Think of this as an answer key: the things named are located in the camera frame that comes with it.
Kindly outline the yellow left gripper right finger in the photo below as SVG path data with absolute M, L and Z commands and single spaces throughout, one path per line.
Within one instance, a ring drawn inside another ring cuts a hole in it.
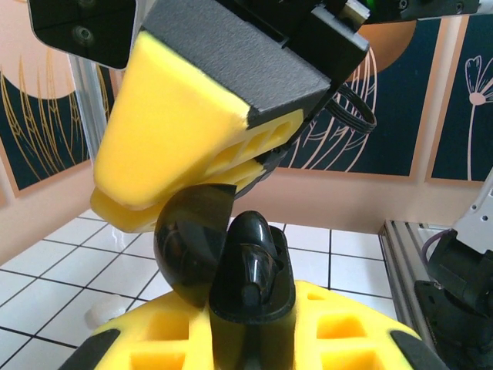
M 306 281 L 296 282 L 294 369 L 446 369 L 407 325 Z

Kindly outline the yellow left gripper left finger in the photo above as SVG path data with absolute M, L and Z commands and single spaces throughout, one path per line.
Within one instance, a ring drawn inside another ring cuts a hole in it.
M 97 328 L 61 369 L 214 369 L 208 307 L 164 294 Z

